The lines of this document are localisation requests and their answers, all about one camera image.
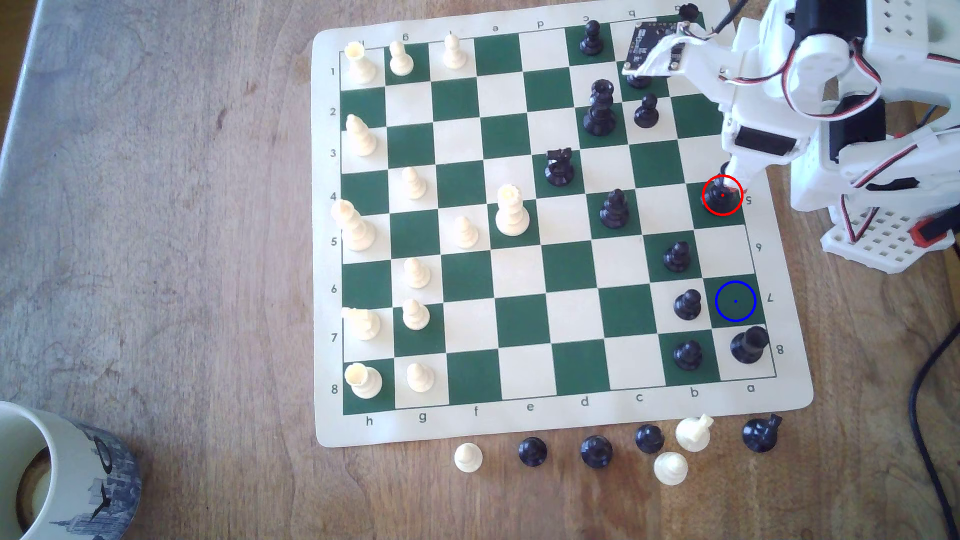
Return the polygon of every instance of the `black chess piece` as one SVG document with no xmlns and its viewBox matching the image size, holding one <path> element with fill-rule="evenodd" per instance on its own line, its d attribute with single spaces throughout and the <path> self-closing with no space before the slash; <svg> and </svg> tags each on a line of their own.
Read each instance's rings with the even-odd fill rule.
<svg viewBox="0 0 960 540">
<path fill-rule="evenodd" d="M 690 244 L 679 241 L 663 253 L 663 266 L 671 272 L 683 272 L 690 265 Z"/>
<path fill-rule="evenodd" d="M 613 106 L 613 83 L 597 79 L 590 87 L 590 109 L 584 114 L 584 129 L 596 136 L 609 135 L 616 128 Z"/>
<path fill-rule="evenodd" d="M 758 454 L 773 450 L 777 446 L 777 428 L 782 421 L 776 414 L 771 414 L 767 420 L 751 418 L 743 425 L 743 444 Z"/>
<path fill-rule="evenodd" d="M 673 301 L 673 312 L 685 321 L 692 321 L 700 315 L 700 292 L 689 289 Z"/>
<path fill-rule="evenodd" d="M 653 424 L 644 424 L 636 430 L 636 447 L 644 454 L 656 454 L 663 448 L 663 431 Z"/>
<path fill-rule="evenodd" d="M 613 445 L 605 437 L 591 435 L 580 445 L 580 457 L 591 469 L 602 469 L 613 459 Z"/>
<path fill-rule="evenodd" d="M 763 327 L 749 327 L 730 341 L 730 352 L 743 364 L 752 364 L 763 356 L 770 344 L 770 335 Z"/>
<path fill-rule="evenodd" d="M 600 23 L 595 20 L 587 21 L 584 26 L 584 40 L 580 42 L 580 52 L 592 57 L 603 51 L 603 38 L 600 37 Z"/>
<path fill-rule="evenodd" d="M 682 370 L 693 371 L 704 361 L 704 350 L 696 340 L 681 343 L 673 350 L 673 361 Z"/>
<path fill-rule="evenodd" d="M 527 437 L 520 442 L 516 449 L 520 461 L 527 467 L 540 467 L 546 460 L 546 443 L 537 437 Z"/>
</svg>

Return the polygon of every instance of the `white chess piece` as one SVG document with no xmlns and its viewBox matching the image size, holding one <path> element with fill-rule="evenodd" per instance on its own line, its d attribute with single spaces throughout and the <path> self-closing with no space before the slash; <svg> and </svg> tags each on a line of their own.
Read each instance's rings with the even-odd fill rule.
<svg viewBox="0 0 960 540">
<path fill-rule="evenodd" d="M 376 135 L 356 114 L 347 115 L 347 138 L 350 151 L 356 156 L 369 156 L 376 150 Z"/>
<path fill-rule="evenodd" d="M 403 261 L 403 277 L 408 286 L 422 289 L 430 283 L 430 269 L 420 259 L 410 257 Z"/>
<path fill-rule="evenodd" d="M 376 240 L 376 228 L 372 223 L 360 217 L 353 203 L 340 199 L 333 203 L 330 211 L 337 225 L 344 230 L 344 245 L 351 251 L 363 251 Z"/>
<path fill-rule="evenodd" d="M 467 63 L 467 53 L 460 50 L 460 38 L 453 34 L 444 37 L 444 65 L 450 69 L 460 69 Z"/>
<path fill-rule="evenodd" d="M 483 453 L 480 447 L 473 443 L 464 443 L 453 453 L 453 464 L 465 473 L 472 473 L 483 463 Z"/>
<path fill-rule="evenodd" d="M 710 442 L 712 425 L 713 419 L 706 414 L 700 418 L 684 418 L 677 424 L 677 444 L 688 452 L 700 452 Z"/>
<path fill-rule="evenodd" d="M 472 248 L 480 238 L 480 233 L 475 225 L 464 216 L 453 220 L 453 231 L 456 235 L 457 247 L 462 250 Z"/>
<path fill-rule="evenodd" d="M 379 394 L 380 389 L 383 388 L 383 378 L 380 377 L 380 372 L 361 363 L 352 363 L 347 366 L 344 379 L 347 380 L 347 384 L 350 385 L 353 393 L 361 400 L 372 398 Z"/>
<path fill-rule="evenodd" d="M 340 314 L 347 321 L 350 333 L 357 339 L 369 341 L 380 332 L 380 317 L 369 309 L 344 307 Z"/>
<path fill-rule="evenodd" d="M 654 476 L 666 485 L 684 481 L 688 470 L 686 458 L 676 452 L 664 452 L 654 460 Z"/>
<path fill-rule="evenodd" d="M 367 50 L 364 48 L 363 43 L 351 41 L 344 49 L 344 54 L 347 55 L 347 60 L 350 61 L 350 68 L 347 74 L 350 76 L 351 81 L 358 85 L 365 85 L 373 80 L 373 77 L 376 75 L 376 64 L 367 58 Z"/>
<path fill-rule="evenodd" d="M 496 227 L 507 236 L 519 236 L 530 227 L 530 212 L 523 207 L 520 188 L 506 184 L 496 190 Z"/>
<path fill-rule="evenodd" d="M 404 167 L 404 169 L 400 171 L 400 178 L 403 179 L 403 185 L 407 189 L 407 197 L 419 199 L 426 193 L 426 180 L 417 174 L 417 169 Z"/>
<path fill-rule="evenodd" d="M 399 41 L 390 44 L 390 70 L 394 75 L 403 77 L 414 70 L 414 59 L 407 54 L 406 47 Z"/>
<path fill-rule="evenodd" d="M 433 370 L 416 362 L 407 366 L 407 385 L 414 392 L 426 392 L 433 387 Z"/>
</svg>

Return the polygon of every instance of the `white pawn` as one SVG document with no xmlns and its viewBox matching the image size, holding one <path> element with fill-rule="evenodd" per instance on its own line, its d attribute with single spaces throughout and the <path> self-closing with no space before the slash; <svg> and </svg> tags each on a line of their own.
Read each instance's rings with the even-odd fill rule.
<svg viewBox="0 0 960 540">
<path fill-rule="evenodd" d="M 496 227 L 507 236 L 519 236 L 530 227 L 530 212 L 523 207 L 520 188 L 506 184 L 496 190 Z"/>
<path fill-rule="evenodd" d="M 411 288 L 422 289 L 430 283 L 430 269 L 416 257 L 403 261 L 403 277 Z"/>
<path fill-rule="evenodd" d="M 473 443 L 464 443 L 453 453 L 453 464 L 465 473 L 472 473 L 483 463 L 483 453 L 480 447 Z"/>
<path fill-rule="evenodd" d="M 347 380 L 347 384 L 350 385 L 353 393 L 361 400 L 372 398 L 380 393 L 380 388 L 383 388 L 383 378 L 380 377 L 380 372 L 361 363 L 352 363 L 347 366 L 344 379 Z"/>
<path fill-rule="evenodd" d="M 676 452 L 664 452 L 654 460 L 654 476 L 666 485 L 684 481 L 688 470 L 686 458 Z"/>
<path fill-rule="evenodd" d="M 412 298 L 403 301 L 403 324 L 410 330 L 423 330 L 430 322 L 430 310 Z"/>
<path fill-rule="evenodd" d="M 460 38 L 453 34 L 444 37 L 444 65 L 450 69 L 460 69 L 467 63 L 467 53 L 460 50 Z"/>
<path fill-rule="evenodd" d="M 414 70 L 414 59 L 407 54 L 406 47 L 399 41 L 390 44 L 390 70 L 394 75 L 403 77 Z"/>
<path fill-rule="evenodd" d="M 347 321 L 350 333 L 357 339 L 369 341 L 380 332 L 380 317 L 369 309 L 344 307 L 340 314 Z"/>
<path fill-rule="evenodd" d="M 376 240 L 376 228 L 364 218 L 360 217 L 353 203 L 340 199 L 333 203 L 330 211 L 337 225 L 344 230 L 344 245 L 351 251 L 363 251 L 373 245 Z"/>
<path fill-rule="evenodd" d="M 350 68 L 347 74 L 350 76 L 351 81 L 358 85 L 365 85 L 373 80 L 373 76 L 376 75 L 376 64 L 367 58 L 367 50 L 364 48 L 363 43 L 351 41 L 347 44 L 347 48 L 344 49 L 344 54 L 347 55 L 347 60 L 350 61 Z"/>
<path fill-rule="evenodd" d="M 677 444 L 688 452 L 700 452 L 710 442 L 712 425 L 713 419 L 706 414 L 700 418 L 684 418 L 677 424 Z"/>
</svg>

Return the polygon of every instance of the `black cable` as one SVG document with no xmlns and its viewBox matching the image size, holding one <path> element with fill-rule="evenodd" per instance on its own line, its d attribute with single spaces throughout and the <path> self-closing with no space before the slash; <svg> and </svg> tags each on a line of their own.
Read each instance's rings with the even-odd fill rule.
<svg viewBox="0 0 960 540">
<path fill-rule="evenodd" d="M 930 459 L 930 453 L 926 450 L 924 436 L 920 434 L 920 424 L 917 422 L 917 394 L 920 393 L 920 385 L 924 383 L 926 374 L 929 373 L 933 364 L 937 363 L 940 356 L 943 355 L 950 343 L 960 335 L 960 323 L 957 323 L 953 330 L 940 342 L 930 358 L 927 359 L 923 367 L 917 373 L 917 378 L 913 380 L 913 386 L 910 387 L 910 400 L 908 402 L 908 412 L 910 415 L 910 430 L 913 431 L 913 440 L 917 443 L 917 450 L 920 451 L 920 457 L 924 460 L 926 473 L 930 475 L 930 482 L 933 483 L 933 489 L 937 492 L 937 500 L 940 501 L 940 508 L 944 512 L 944 521 L 946 521 L 947 539 L 957 540 L 957 524 L 953 521 L 953 511 L 950 509 L 950 503 L 947 500 L 947 494 L 944 493 L 944 486 L 940 483 L 940 477 L 937 476 L 937 470 L 933 467 L 933 461 Z"/>
</svg>

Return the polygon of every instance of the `white square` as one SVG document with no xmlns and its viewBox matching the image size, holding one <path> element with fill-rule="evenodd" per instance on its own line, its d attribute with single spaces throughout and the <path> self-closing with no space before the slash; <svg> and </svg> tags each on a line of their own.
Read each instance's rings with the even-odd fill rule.
<svg viewBox="0 0 960 540">
<path fill-rule="evenodd" d="M 340 169 L 343 174 L 386 170 L 387 128 L 370 128 L 370 132 L 376 137 L 376 148 L 369 156 L 357 156 L 350 150 L 350 141 L 346 130 L 340 132 L 340 148 L 324 149 L 324 155 L 329 155 L 330 151 L 339 155 Z"/>
<path fill-rule="evenodd" d="M 460 69 L 450 69 L 444 64 L 446 45 L 442 41 L 433 41 L 428 45 L 430 51 L 430 80 L 449 81 L 477 76 L 476 55 L 473 53 L 473 39 L 461 39 L 460 50 L 467 53 L 467 63 Z"/>
<path fill-rule="evenodd" d="M 566 58 L 564 29 L 521 33 L 520 61 L 523 71 L 567 67 L 569 60 Z"/>
<path fill-rule="evenodd" d="M 460 163 L 483 159 L 480 118 L 461 118 L 433 123 L 434 161 Z"/>
<path fill-rule="evenodd" d="M 433 93 L 429 81 L 390 85 L 385 91 L 388 126 L 433 122 Z"/>
<path fill-rule="evenodd" d="M 446 351 L 496 349 L 496 306 L 493 298 L 444 303 Z"/>
<path fill-rule="evenodd" d="M 546 314 L 551 343 L 603 338 L 600 292 L 595 288 L 546 293 Z"/>
<path fill-rule="evenodd" d="M 564 195 L 537 199 L 537 223 L 541 244 L 590 240 L 587 195 Z"/>
<path fill-rule="evenodd" d="M 610 390 L 666 385 L 660 339 L 655 333 L 603 340 Z"/>
<path fill-rule="evenodd" d="M 687 289 L 696 289 L 700 293 L 700 314 L 692 321 L 685 321 L 673 311 L 673 303 L 677 297 Z M 712 299 L 707 298 L 704 281 L 700 278 L 693 280 L 678 280 L 675 282 L 650 283 L 650 297 L 654 301 L 654 318 L 657 320 L 657 333 L 673 333 L 676 331 L 697 331 L 710 329 L 709 307 Z"/>
<path fill-rule="evenodd" d="M 477 97 L 481 116 L 527 112 L 527 92 L 522 72 L 477 77 Z"/>
<path fill-rule="evenodd" d="M 577 112 L 574 109 L 536 110 L 527 113 L 530 152 L 545 154 L 558 148 L 580 148 L 577 136 Z"/>
<path fill-rule="evenodd" d="M 553 348 L 549 343 L 503 347 L 500 356 L 500 397 L 537 398 L 557 395 Z"/>
<path fill-rule="evenodd" d="M 546 292 L 543 251 L 540 246 L 505 248 L 490 252 L 493 296 L 526 296 Z"/>
<path fill-rule="evenodd" d="M 642 236 L 598 238 L 590 242 L 590 245 L 593 248 L 593 270 L 598 287 L 619 287 L 650 282 L 647 252 L 644 249 Z"/>
<path fill-rule="evenodd" d="M 693 235 L 697 240 L 700 271 L 705 278 L 754 273 L 752 250 L 756 247 L 750 245 L 744 226 L 697 229 Z"/>
<path fill-rule="evenodd" d="M 655 185 L 636 190 L 636 211 L 644 234 L 693 229 L 686 184 Z"/>
<path fill-rule="evenodd" d="M 407 367 L 423 364 L 433 370 L 433 386 L 426 392 L 414 392 L 407 384 Z M 450 388 L 446 374 L 446 355 L 403 356 L 394 358 L 394 399 L 396 408 L 449 405 Z"/>
</svg>

